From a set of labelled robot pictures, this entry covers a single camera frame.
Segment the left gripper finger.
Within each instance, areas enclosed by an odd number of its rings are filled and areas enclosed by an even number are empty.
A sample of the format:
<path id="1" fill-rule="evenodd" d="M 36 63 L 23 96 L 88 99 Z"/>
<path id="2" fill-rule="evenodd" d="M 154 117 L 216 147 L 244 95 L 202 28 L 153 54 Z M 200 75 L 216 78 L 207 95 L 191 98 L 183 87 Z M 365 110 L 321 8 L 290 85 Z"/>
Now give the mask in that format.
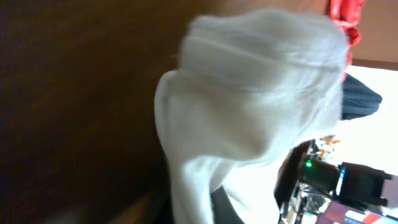
<path id="1" fill-rule="evenodd" d="M 223 186 L 211 194 L 211 202 L 216 224 L 244 224 L 233 208 Z"/>

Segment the white printed t-shirt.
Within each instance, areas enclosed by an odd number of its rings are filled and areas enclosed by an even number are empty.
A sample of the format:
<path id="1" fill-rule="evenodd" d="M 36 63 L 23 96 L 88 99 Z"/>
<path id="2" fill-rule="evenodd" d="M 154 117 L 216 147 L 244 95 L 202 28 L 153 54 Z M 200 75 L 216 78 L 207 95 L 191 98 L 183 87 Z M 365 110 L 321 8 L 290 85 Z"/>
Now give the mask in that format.
<path id="1" fill-rule="evenodd" d="M 214 223 L 219 187 L 244 223 L 277 223 L 279 168 L 337 124 L 347 53 L 344 33 L 319 14 L 193 20 L 154 98 L 175 223 Z"/>

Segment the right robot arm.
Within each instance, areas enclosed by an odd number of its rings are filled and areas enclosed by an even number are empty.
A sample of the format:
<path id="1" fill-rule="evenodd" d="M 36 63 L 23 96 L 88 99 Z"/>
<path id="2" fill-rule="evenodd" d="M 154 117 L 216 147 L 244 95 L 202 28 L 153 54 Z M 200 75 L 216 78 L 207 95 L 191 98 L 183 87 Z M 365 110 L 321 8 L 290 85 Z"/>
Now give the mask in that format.
<path id="1" fill-rule="evenodd" d="M 360 164 L 330 164 L 311 140 L 291 150 L 275 190 L 279 223 L 397 223 L 383 210 L 395 176 Z"/>

